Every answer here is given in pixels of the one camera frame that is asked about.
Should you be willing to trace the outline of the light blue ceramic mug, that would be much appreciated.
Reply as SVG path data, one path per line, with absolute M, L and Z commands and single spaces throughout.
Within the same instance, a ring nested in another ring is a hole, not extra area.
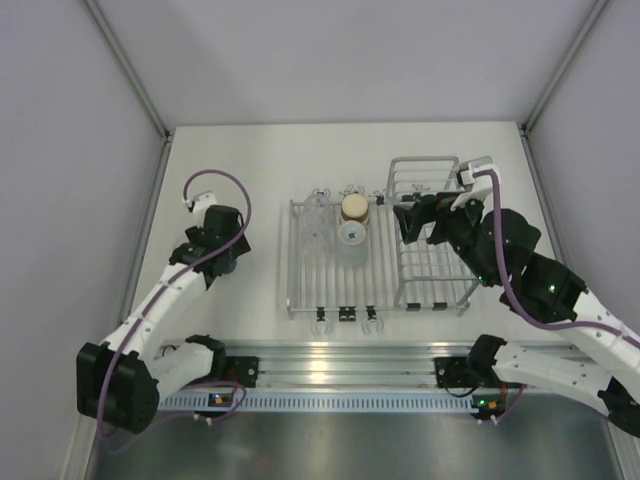
M 368 256 L 366 227 L 353 220 L 341 223 L 336 233 L 335 252 L 337 261 L 343 266 L 363 264 Z

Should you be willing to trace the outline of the cream steel cup brown band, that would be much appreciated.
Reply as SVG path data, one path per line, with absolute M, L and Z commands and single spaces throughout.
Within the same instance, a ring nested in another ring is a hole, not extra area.
M 360 193 L 346 195 L 340 206 L 340 222 L 355 221 L 364 226 L 369 223 L 369 203 Z

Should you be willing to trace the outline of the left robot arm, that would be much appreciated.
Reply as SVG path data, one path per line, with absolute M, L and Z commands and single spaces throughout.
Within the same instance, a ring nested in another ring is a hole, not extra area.
M 100 343 L 76 356 L 80 414 L 138 434 L 159 405 L 197 380 L 215 386 L 227 376 L 224 344 L 194 334 L 172 353 L 159 351 L 170 330 L 213 282 L 230 274 L 250 250 L 241 212 L 230 206 L 197 208 L 202 221 L 185 231 L 159 280 L 133 313 Z

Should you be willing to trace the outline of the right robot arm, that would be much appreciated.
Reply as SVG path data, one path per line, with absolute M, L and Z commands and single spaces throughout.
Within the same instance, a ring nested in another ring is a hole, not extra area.
M 501 286 L 502 304 L 554 332 L 589 357 L 578 363 L 483 334 L 465 359 L 478 385 L 533 386 L 580 402 L 626 433 L 639 434 L 639 336 L 601 304 L 562 263 L 536 252 L 540 231 L 511 209 L 485 212 L 479 200 L 454 208 L 455 193 L 417 196 L 393 208 L 402 241 L 449 244 L 485 287 Z

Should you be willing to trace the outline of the dark blue ceramic mug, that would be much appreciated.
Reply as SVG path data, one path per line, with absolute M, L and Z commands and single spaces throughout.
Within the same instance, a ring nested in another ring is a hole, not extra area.
M 229 274 L 233 273 L 236 270 L 237 265 L 238 265 L 238 259 L 237 258 L 229 260 L 227 262 L 227 265 L 226 265 L 225 269 L 223 270 L 223 274 L 224 275 L 229 275 Z

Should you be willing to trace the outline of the clear plastic tumbler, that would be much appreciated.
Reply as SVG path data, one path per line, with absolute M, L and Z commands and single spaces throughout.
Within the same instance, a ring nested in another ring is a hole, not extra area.
M 330 224 L 324 218 L 304 218 L 302 220 L 301 245 L 307 257 L 327 254 L 330 245 Z
M 309 195 L 303 202 L 304 218 L 309 221 L 325 221 L 330 212 L 330 199 L 323 192 Z

